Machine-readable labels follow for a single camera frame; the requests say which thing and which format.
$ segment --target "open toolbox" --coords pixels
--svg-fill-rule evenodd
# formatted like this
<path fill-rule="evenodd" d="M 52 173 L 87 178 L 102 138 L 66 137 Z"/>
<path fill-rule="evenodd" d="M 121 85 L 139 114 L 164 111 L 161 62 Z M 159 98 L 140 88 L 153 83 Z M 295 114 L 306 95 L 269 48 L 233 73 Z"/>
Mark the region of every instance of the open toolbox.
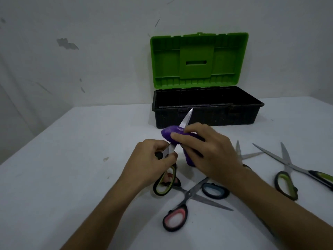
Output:
<path fill-rule="evenodd" d="M 234 86 L 247 40 L 248 33 L 152 37 L 157 128 L 179 125 L 191 108 L 190 123 L 252 124 L 264 104 Z"/>

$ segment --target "table surface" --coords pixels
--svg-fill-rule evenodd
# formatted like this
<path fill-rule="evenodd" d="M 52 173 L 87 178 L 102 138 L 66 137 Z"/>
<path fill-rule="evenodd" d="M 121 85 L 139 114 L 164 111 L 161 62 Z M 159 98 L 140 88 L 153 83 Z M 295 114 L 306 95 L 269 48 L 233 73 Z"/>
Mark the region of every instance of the table surface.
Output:
<path fill-rule="evenodd" d="M 284 142 L 293 164 L 333 175 L 333 106 L 311 97 L 262 99 L 252 125 L 214 127 L 243 154 L 256 143 L 281 155 Z M 120 176 L 136 143 L 160 139 L 151 105 L 76 107 L 0 166 L 0 249 L 59 249 Z M 185 162 L 179 146 L 178 174 L 185 189 L 204 175 Z M 283 165 L 268 155 L 246 160 L 273 184 Z M 298 204 L 333 226 L 333 195 L 299 172 L 292 178 Z M 273 237 L 234 195 L 217 202 L 234 212 L 194 200 L 178 232 L 162 226 L 183 199 L 143 190 L 125 212 L 110 249 L 276 249 Z"/>

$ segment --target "forearm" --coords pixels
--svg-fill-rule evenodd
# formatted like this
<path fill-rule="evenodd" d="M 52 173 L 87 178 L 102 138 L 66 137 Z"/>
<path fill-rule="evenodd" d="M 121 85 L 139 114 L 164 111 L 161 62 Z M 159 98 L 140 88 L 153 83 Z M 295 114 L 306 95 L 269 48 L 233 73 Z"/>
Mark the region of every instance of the forearm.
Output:
<path fill-rule="evenodd" d="M 61 250 L 106 249 L 139 188 L 119 179 Z"/>
<path fill-rule="evenodd" d="M 289 248 L 332 248 L 333 227 L 281 195 L 254 172 L 242 170 L 229 188 Z"/>

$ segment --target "hand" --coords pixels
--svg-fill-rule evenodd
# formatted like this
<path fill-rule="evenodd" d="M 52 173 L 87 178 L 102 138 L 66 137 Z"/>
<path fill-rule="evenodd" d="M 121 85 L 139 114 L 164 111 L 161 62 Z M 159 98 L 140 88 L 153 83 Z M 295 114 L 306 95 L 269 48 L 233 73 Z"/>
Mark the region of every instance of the hand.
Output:
<path fill-rule="evenodd" d="M 161 160 L 155 156 L 156 151 L 163 151 L 168 146 L 169 143 L 164 140 L 146 139 L 139 142 L 128 159 L 120 179 L 125 180 L 130 186 L 137 187 L 138 191 L 155 182 L 163 172 L 176 163 L 177 153 L 169 154 Z"/>
<path fill-rule="evenodd" d="M 174 140 L 181 143 L 195 166 L 206 176 L 226 186 L 238 170 L 243 170 L 228 137 L 201 123 L 187 126 L 184 132 L 196 132 L 205 138 L 206 141 L 203 142 L 189 135 L 171 134 Z M 199 151 L 203 158 L 199 157 L 192 148 Z"/>

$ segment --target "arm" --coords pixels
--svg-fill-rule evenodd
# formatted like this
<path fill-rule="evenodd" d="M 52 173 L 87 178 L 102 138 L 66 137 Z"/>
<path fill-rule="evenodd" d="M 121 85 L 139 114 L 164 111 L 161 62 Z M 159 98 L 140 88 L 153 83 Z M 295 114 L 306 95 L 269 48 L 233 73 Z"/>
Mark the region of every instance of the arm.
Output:
<path fill-rule="evenodd" d="M 143 188 L 156 181 L 176 163 L 176 153 L 162 160 L 154 155 L 168 145 L 163 140 L 144 140 L 138 143 L 118 181 L 61 250 L 106 249 L 130 202 Z"/>
<path fill-rule="evenodd" d="M 331 249 L 333 227 L 281 195 L 256 173 L 244 168 L 226 136 L 211 127 L 195 123 L 185 132 L 196 132 L 205 138 L 202 142 L 192 136 L 173 133 L 195 166 L 206 176 L 226 186 L 291 249 Z M 203 158 L 194 151 L 198 150 Z"/>

